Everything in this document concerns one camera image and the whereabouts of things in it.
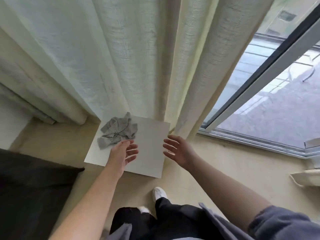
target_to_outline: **wooden floor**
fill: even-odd
[[[103,167],[84,163],[99,121],[89,118],[82,126],[69,124],[47,125],[33,120],[14,142],[11,150],[65,165],[85,167],[73,187],[56,227],[81,200]],[[291,157],[233,145],[211,138],[196,136],[192,145],[196,152],[227,175],[255,190],[271,203],[303,212],[319,219],[320,190],[302,189],[291,182],[289,173],[305,169],[302,161]],[[150,191],[162,187],[172,203],[198,206],[205,203],[220,213],[202,188],[184,169],[166,159],[162,178],[124,172],[118,182],[106,220],[109,228],[116,210],[124,206],[146,206],[154,211]]]

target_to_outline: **person's left arm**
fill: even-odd
[[[111,149],[101,174],[50,240],[100,239],[117,182],[125,166],[137,157],[138,145],[133,143],[121,141]]]

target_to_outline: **rag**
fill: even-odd
[[[122,140],[134,139],[138,124],[131,123],[131,115],[128,112],[124,118],[113,117],[100,130],[103,135],[97,141],[100,150],[103,150]]]

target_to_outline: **gray sleeve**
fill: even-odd
[[[269,206],[250,223],[248,233],[256,240],[316,240],[320,239],[320,225],[305,214]]]

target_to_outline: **person's right arm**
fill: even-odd
[[[164,155],[187,170],[226,218],[243,231],[247,231],[256,215],[271,205],[253,190],[199,157],[183,138],[169,135],[164,142],[163,147],[171,152],[163,152]]]

